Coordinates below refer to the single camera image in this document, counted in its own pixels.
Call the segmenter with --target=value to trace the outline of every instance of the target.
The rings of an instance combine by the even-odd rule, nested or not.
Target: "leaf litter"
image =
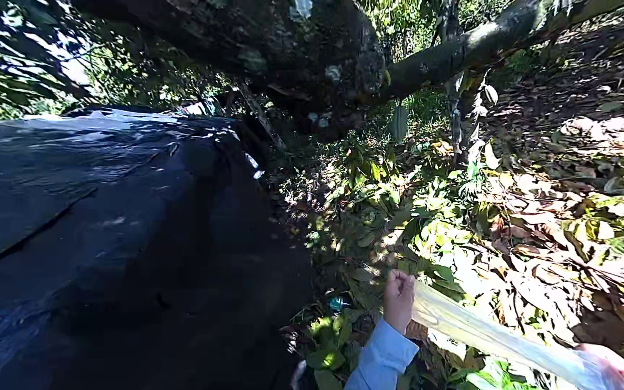
[[[524,337],[624,357],[624,20],[609,26],[561,37],[564,66],[487,91],[490,141],[468,169],[450,171],[444,122],[413,111],[401,144],[369,132],[269,177],[317,269],[316,302],[282,330],[319,385],[340,388],[357,365],[392,268]],[[406,389],[566,386],[415,322],[407,337],[421,350]]]

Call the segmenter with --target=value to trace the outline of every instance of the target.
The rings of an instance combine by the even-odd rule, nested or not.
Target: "black plastic sheet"
[[[239,126],[0,122],[0,389],[287,383],[275,328],[310,264],[268,220]]]

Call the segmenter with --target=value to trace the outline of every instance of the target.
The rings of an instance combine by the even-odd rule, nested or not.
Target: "fist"
[[[384,321],[402,336],[411,322],[414,298],[415,278],[398,269],[390,270],[384,290]]]

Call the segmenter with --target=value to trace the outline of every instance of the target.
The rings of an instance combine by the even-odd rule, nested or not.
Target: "plastic bag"
[[[484,321],[435,289],[416,283],[413,320],[501,358],[559,376],[582,390],[624,390],[607,362],[588,352],[546,346]]]

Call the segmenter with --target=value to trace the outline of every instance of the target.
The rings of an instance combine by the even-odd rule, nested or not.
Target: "tree bark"
[[[488,66],[622,5],[624,0],[516,0],[493,22],[389,66],[392,83],[373,102],[403,99],[427,85],[442,84],[466,67]]]
[[[312,133],[357,126],[363,118],[352,111],[363,96],[377,93],[385,75],[372,23],[354,0],[73,2],[82,11],[134,23],[222,72],[266,86],[279,100],[292,102],[287,106],[303,119],[298,128]]]
[[[354,0],[72,0],[131,22],[218,70],[266,86],[304,133],[345,135],[372,105],[506,58],[624,0],[516,0],[493,22],[385,69]]]

